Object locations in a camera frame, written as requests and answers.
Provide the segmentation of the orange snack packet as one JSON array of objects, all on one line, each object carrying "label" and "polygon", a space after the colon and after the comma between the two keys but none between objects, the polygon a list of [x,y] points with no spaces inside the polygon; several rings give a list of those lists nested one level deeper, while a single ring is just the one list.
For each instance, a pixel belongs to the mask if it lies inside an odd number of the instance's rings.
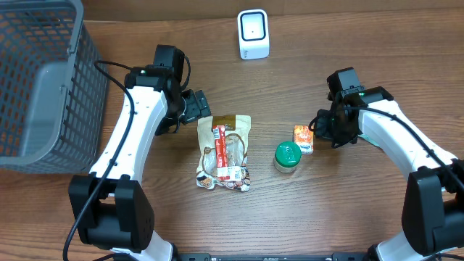
[{"label": "orange snack packet", "polygon": [[302,154],[312,154],[313,132],[307,125],[295,125],[293,131],[293,142],[300,148]]}]

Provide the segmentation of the white brown snack packet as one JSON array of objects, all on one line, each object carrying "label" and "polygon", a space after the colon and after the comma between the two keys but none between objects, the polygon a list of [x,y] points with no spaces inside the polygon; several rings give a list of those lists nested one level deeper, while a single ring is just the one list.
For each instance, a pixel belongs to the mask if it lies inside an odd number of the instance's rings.
[{"label": "white brown snack packet", "polygon": [[[220,181],[217,177],[215,138],[212,128],[225,126],[225,141],[229,167],[241,168],[240,181]],[[247,169],[249,132],[252,119],[248,115],[209,116],[198,121],[197,134],[201,157],[196,169],[196,184],[213,190],[216,186],[247,192],[251,181]]]}]

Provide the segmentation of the green lid seasoning jar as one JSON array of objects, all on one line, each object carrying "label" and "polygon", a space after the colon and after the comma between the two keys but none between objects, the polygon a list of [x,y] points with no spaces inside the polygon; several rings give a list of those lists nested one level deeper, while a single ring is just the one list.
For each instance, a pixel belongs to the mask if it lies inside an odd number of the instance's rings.
[{"label": "green lid seasoning jar", "polygon": [[299,146],[293,141],[280,143],[275,150],[274,166],[281,173],[292,173],[302,158]]}]

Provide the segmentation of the red snack bar wrapper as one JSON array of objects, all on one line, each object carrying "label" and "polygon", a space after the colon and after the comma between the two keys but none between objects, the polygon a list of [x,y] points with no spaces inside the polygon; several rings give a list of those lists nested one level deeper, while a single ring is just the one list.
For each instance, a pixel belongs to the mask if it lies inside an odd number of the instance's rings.
[{"label": "red snack bar wrapper", "polygon": [[212,128],[212,132],[215,138],[215,153],[217,162],[217,178],[220,181],[240,181],[241,180],[241,168],[240,167],[229,167],[226,141],[225,141],[225,126],[215,125]]}]

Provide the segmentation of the teal tissue packet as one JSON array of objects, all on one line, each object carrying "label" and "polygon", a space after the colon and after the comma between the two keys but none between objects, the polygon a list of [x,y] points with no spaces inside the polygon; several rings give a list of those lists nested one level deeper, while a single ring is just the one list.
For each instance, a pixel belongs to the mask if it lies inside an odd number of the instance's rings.
[{"label": "teal tissue packet", "polygon": [[379,147],[379,144],[376,141],[374,141],[371,137],[369,137],[369,136],[367,136],[365,134],[360,134],[358,137],[362,138],[363,140],[367,141],[368,143],[370,143],[370,144],[372,144],[372,145],[374,145],[376,147]]}]

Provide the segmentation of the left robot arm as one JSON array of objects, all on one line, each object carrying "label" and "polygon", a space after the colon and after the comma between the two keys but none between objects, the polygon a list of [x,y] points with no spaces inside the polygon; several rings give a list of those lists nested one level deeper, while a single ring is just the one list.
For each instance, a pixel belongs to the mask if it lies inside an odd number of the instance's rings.
[{"label": "left robot arm", "polygon": [[129,67],[124,102],[115,129],[88,175],[75,175],[68,194],[75,222],[65,240],[68,260],[75,234],[84,244],[107,250],[104,260],[179,260],[176,246],[154,230],[154,210],[142,189],[153,139],[211,114],[203,91],[187,87],[189,58],[159,45],[153,63]]}]

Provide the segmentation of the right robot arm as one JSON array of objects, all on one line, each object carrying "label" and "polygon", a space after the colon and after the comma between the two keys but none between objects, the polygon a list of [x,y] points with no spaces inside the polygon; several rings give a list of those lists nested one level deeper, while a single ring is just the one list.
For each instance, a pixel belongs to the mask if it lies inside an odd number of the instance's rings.
[{"label": "right robot arm", "polygon": [[327,78],[331,107],[320,109],[309,128],[336,149],[367,136],[407,181],[402,230],[371,246],[364,260],[461,260],[463,161],[422,133],[383,87],[364,87],[348,67]]}]

